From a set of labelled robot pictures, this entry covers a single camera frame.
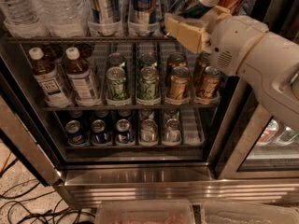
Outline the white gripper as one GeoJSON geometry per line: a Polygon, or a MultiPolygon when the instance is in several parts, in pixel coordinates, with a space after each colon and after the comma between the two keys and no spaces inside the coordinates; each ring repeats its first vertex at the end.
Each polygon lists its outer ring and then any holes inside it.
{"type": "MultiPolygon", "coordinates": [[[[206,29],[213,29],[210,37],[210,64],[226,76],[235,76],[249,51],[269,31],[266,24],[249,16],[232,16],[226,7],[214,6],[203,17],[206,29]]],[[[209,46],[205,28],[189,25],[179,16],[166,14],[164,31],[185,49],[199,53],[209,46]]]]}

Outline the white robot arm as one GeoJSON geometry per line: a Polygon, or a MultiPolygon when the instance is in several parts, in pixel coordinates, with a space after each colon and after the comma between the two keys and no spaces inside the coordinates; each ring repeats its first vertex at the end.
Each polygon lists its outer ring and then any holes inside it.
{"type": "Polygon", "coordinates": [[[199,20],[167,13],[164,30],[189,51],[207,52],[210,64],[226,76],[246,81],[259,104],[299,131],[299,45],[219,6],[199,20]]]}

